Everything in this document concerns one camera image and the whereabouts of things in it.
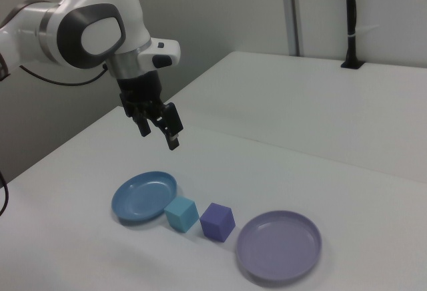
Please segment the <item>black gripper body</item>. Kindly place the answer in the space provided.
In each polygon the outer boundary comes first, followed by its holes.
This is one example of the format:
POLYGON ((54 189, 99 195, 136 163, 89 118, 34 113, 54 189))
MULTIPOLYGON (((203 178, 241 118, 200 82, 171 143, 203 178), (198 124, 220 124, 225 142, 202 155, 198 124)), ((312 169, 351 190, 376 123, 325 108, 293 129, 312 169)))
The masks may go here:
POLYGON ((127 117, 137 112, 156 112, 163 102, 160 99, 161 82, 157 71, 149 71, 131 79, 118 79, 120 100, 127 117))

